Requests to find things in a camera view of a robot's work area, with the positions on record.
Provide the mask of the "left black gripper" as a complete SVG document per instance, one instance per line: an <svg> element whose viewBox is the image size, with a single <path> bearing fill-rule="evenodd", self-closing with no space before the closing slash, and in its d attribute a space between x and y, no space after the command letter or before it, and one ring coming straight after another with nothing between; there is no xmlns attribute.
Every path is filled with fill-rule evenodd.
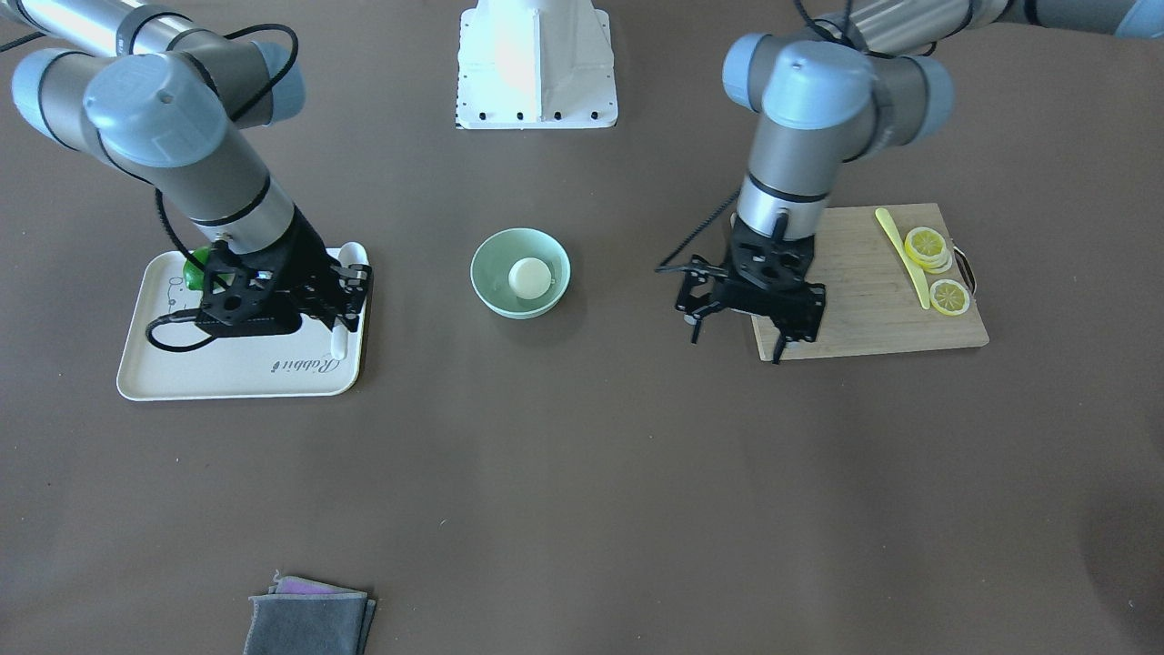
<svg viewBox="0 0 1164 655"><path fill-rule="evenodd" d="M700 341L704 316L724 309L768 316L775 336L771 362L780 365L790 341L818 340L826 311L826 286L805 280L814 258L814 237L786 240L789 216L778 215L773 235L753 232L739 218L723 264L693 256L675 268L683 275L675 307L693 327L690 343Z"/></svg>

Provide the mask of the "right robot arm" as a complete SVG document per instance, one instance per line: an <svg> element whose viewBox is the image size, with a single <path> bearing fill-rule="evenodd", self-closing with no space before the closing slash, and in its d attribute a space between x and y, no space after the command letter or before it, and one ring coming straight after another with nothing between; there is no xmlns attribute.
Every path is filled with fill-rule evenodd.
<svg viewBox="0 0 1164 655"><path fill-rule="evenodd" d="M142 1L5 1L3 17L68 42L17 63L17 113L43 136L152 187L171 232L172 204L208 240L203 256L170 240L198 306L154 319L193 323L205 343L279 336L305 318L357 332L372 269L331 256L294 200L244 138L246 128L298 115L306 90L294 30L289 47L254 40L267 24L220 35Z"/></svg>

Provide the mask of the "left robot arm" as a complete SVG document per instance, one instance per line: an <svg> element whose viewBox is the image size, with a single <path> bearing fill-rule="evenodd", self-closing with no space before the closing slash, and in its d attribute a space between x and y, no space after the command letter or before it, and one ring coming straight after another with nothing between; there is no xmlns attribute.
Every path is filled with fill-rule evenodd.
<svg viewBox="0 0 1164 655"><path fill-rule="evenodd" d="M675 307L694 336L725 309L771 320L774 359L818 336L826 287L807 275L839 169L941 129L954 88L927 47L998 22L1156 40L1163 17L1159 1L849 1L804 16L799 33L748 34L728 50L725 93L759 124L725 202L733 225L722 264L694 256L680 266Z"/></svg>

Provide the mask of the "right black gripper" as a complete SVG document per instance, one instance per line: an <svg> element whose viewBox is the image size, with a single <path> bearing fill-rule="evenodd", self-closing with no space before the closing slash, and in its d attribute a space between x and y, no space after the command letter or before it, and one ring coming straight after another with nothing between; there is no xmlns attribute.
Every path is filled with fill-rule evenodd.
<svg viewBox="0 0 1164 655"><path fill-rule="evenodd" d="M212 245L206 272L227 283L204 291L196 315L196 326L217 339L286 335L301 328L303 316L328 330L357 332L374 283L371 266L338 264L301 211L274 245L257 252L237 256Z"/></svg>

